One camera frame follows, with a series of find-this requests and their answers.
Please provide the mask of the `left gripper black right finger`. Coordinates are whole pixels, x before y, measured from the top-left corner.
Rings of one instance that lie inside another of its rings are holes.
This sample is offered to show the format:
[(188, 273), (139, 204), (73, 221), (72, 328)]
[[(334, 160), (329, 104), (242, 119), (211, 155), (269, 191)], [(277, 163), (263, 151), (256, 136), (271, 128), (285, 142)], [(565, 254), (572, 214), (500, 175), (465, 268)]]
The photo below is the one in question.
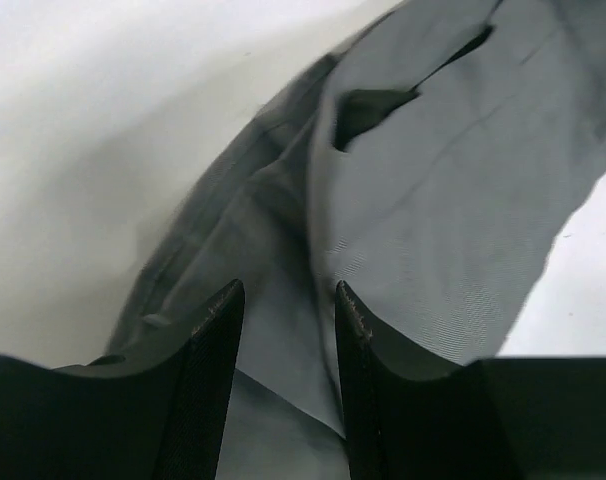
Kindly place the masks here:
[(606, 357), (456, 365), (335, 295), (354, 479), (606, 479)]

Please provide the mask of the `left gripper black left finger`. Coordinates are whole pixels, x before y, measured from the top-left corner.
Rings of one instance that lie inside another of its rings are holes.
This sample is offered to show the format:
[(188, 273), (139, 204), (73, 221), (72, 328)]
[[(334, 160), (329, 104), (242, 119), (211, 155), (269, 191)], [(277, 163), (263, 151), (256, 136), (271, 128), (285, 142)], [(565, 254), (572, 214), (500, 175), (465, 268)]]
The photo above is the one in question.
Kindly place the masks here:
[(0, 479), (214, 478), (244, 303), (232, 281), (87, 365), (0, 355)]

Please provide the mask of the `grey pleated skirt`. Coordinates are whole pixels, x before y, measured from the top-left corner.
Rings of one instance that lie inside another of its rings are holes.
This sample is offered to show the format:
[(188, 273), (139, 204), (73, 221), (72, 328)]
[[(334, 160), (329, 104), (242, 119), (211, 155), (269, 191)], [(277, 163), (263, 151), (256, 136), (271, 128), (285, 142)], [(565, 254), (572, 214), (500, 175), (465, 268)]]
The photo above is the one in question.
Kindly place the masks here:
[(354, 479), (337, 286), (459, 366), (578, 358), (572, 315), (521, 312), (605, 172), (606, 1), (408, 2), (302, 73), (219, 155), (111, 346), (240, 280), (217, 477)]

